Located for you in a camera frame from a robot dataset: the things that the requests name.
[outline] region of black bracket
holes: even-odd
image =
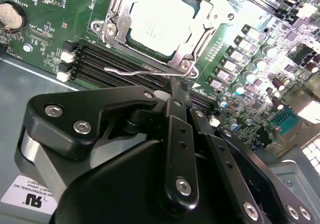
[[[35,96],[27,105],[17,153],[27,136],[29,143],[43,149],[46,164],[53,167],[51,170],[68,189],[84,171],[89,171],[88,156],[105,132],[109,142],[145,133],[148,141],[141,145],[154,143],[162,147],[157,203],[170,217],[199,213],[198,209],[203,208],[199,205],[201,198],[215,198],[199,195],[196,149],[208,161],[207,175],[221,183],[219,188],[229,203],[226,208],[232,213],[226,216],[228,223],[315,223],[311,211],[232,131],[225,127],[212,129],[205,113],[190,108],[188,90],[179,81],[170,80],[166,90],[170,97],[165,100],[142,86]],[[55,107],[50,111],[48,106]],[[78,121],[90,124],[89,128],[86,124],[75,128]],[[129,150],[121,159],[136,154]],[[50,179],[46,169],[37,169],[45,177],[40,181]],[[72,178],[68,171],[75,173]]]

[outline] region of black plastic arm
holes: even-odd
[[[272,223],[315,223],[306,205],[228,128],[216,131],[228,144],[258,205]]]
[[[90,154],[111,118],[134,109],[152,109],[157,101],[143,86],[38,95],[29,100],[23,124],[33,140],[68,159],[79,160]],[[63,114],[47,115],[49,105],[59,106]],[[74,130],[73,125],[80,120],[90,124],[89,134]]]

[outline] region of black metal mount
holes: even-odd
[[[52,223],[315,223],[230,129],[212,128],[192,108],[176,79],[159,93],[38,95],[23,122],[15,161],[58,200]],[[146,141],[90,168],[102,136],[108,144],[138,133]]]

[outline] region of chip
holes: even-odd
[[[256,51],[257,50],[256,46],[254,46],[253,44],[251,44],[249,41],[247,41],[245,39],[240,40],[240,42],[238,43],[238,46],[245,51]]]
[[[254,109],[256,110],[256,109],[259,109],[261,106],[262,106],[262,104],[260,104],[260,103],[258,103],[258,102],[255,102],[255,103],[252,105],[252,108],[254,108]]]
[[[219,70],[218,73],[216,74],[216,76],[222,80],[227,80],[229,78],[229,73]]]
[[[242,31],[245,35],[257,41],[263,40],[265,38],[264,34],[247,25],[243,28]]]
[[[130,36],[165,56],[187,42],[195,10],[181,0],[141,0],[133,5]]]
[[[240,70],[241,67],[227,59],[224,59],[222,62],[221,62],[221,65],[227,69],[227,70],[230,70],[230,71],[237,71],[237,70]]]
[[[228,52],[229,56],[238,62],[247,61],[249,59],[248,56],[239,52],[238,50],[231,48]]]
[[[254,81],[254,85],[257,86],[257,87],[260,87],[262,84],[263,84],[263,81],[262,81],[262,80],[256,79],[256,80]]]
[[[222,83],[215,79],[212,79],[210,82],[210,86],[214,87],[215,89],[219,89],[222,86]]]
[[[293,66],[287,65],[284,70],[290,72],[290,71],[293,70],[293,69],[294,69]]]
[[[262,119],[268,119],[269,115],[266,114],[265,112],[261,114]]]

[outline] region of screw hole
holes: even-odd
[[[179,144],[183,149],[187,148],[187,145],[183,141],[180,141]]]
[[[94,25],[93,25],[93,29],[94,29],[95,31],[99,31],[99,30],[100,30],[100,25],[94,24]]]
[[[179,130],[180,130],[181,133],[186,134],[186,130],[185,129],[180,128]]]
[[[264,32],[265,34],[269,33],[269,31],[270,31],[270,29],[269,29],[268,27],[265,27],[264,30],[263,30],[263,32]]]
[[[231,165],[230,162],[226,162],[226,165],[227,165],[227,167],[229,167],[230,169],[232,169],[232,168],[234,167],[233,165]]]
[[[226,150],[222,145],[219,146],[219,149],[220,149],[221,151],[225,151],[225,150]]]
[[[235,15],[234,14],[228,14],[228,19],[229,20],[233,20],[235,18]]]
[[[175,100],[174,103],[175,103],[177,106],[182,106],[182,104],[181,104],[178,100]]]

